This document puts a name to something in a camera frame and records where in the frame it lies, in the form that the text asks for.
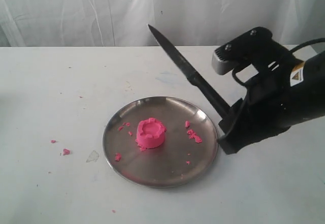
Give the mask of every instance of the white curtain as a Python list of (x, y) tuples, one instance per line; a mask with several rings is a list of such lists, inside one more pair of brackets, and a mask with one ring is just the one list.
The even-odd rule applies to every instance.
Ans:
[(221, 45), (255, 26), (282, 44), (325, 36), (325, 0), (0, 0), (0, 46)]

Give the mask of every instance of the white table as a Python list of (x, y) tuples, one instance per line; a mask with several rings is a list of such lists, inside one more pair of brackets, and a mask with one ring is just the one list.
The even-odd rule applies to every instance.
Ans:
[[(212, 70), (215, 47), (179, 49), (229, 104), (244, 94)], [(152, 189), (107, 164), (111, 116), (133, 100), (168, 95), (220, 120), (161, 48), (1, 48), (0, 65), (1, 223), (325, 222), (325, 118), (234, 155), (220, 150), (199, 180)], [(72, 154), (60, 156), (64, 148)], [(99, 158), (87, 163), (93, 150)]]

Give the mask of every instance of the warning label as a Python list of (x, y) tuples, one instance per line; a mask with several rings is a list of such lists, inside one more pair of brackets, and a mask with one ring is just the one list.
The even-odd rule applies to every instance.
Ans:
[(305, 63), (301, 63), (294, 67), (290, 74), (290, 86), (295, 86), (304, 81), (304, 65)]

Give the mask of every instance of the metal plate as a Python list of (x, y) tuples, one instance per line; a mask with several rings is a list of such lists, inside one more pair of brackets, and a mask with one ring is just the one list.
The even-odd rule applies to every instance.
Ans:
[[(149, 117), (166, 126), (166, 140), (158, 148), (140, 151), (135, 142), (137, 126)], [(186, 120), (202, 138), (201, 144), (188, 138)], [(124, 122), (131, 125), (118, 131)], [(171, 97), (144, 98), (123, 107), (107, 124), (103, 146), (108, 163), (117, 173), (150, 187), (172, 187), (195, 179), (211, 165), (218, 150), (217, 131), (208, 116), (189, 102)], [(122, 156), (119, 162), (115, 161), (116, 153)]]

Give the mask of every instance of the knife handle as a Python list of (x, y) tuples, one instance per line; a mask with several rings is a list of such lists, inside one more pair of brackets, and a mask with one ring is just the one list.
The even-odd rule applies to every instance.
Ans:
[(198, 73), (195, 72), (187, 78), (188, 81), (199, 88), (218, 114), (225, 118), (228, 115), (230, 106), (228, 103), (211, 87), (211, 85)]

